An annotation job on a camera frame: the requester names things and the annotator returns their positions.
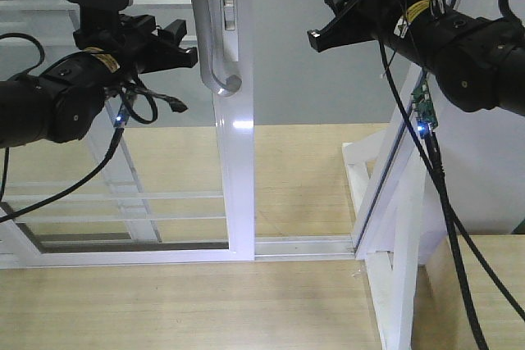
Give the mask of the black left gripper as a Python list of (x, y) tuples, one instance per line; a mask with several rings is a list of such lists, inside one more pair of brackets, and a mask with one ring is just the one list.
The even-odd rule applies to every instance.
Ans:
[(128, 16), (81, 6), (80, 27), (73, 33), (79, 51), (72, 56), (91, 57), (111, 73), (132, 65), (140, 74), (192, 68), (198, 62), (197, 48), (176, 46), (186, 35), (186, 21), (182, 19), (162, 28), (151, 15)]

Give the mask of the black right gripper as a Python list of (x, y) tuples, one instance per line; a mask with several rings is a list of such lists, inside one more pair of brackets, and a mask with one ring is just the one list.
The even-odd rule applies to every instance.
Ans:
[(317, 52), (382, 37), (391, 47), (443, 47), (443, 0), (323, 0), (335, 18), (308, 30)]

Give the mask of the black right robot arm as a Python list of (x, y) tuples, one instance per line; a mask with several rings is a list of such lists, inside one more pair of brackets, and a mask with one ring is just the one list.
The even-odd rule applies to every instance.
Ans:
[(524, 113), (524, 25), (509, 0), (501, 17), (472, 18), (446, 0), (324, 0), (335, 17), (307, 32), (323, 52), (382, 42), (430, 71), (445, 97), (465, 112), (495, 107)]

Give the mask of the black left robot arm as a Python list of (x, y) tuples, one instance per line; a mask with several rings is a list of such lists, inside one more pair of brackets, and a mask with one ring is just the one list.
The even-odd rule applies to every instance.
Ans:
[[(40, 75), (24, 70), (1, 83), (1, 145), (14, 148), (40, 139), (66, 143), (82, 139), (109, 98), (119, 97), (139, 123), (158, 118), (157, 99), (173, 112), (186, 111), (179, 99), (147, 89), (139, 75), (191, 68), (196, 48), (182, 48), (184, 20), (158, 28), (154, 16), (127, 16), (116, 10), (80, 9), (74, 32), (78, 52), (56, 61)], [(145, 120), (133, 109), (135, 96), (149, 102)]]

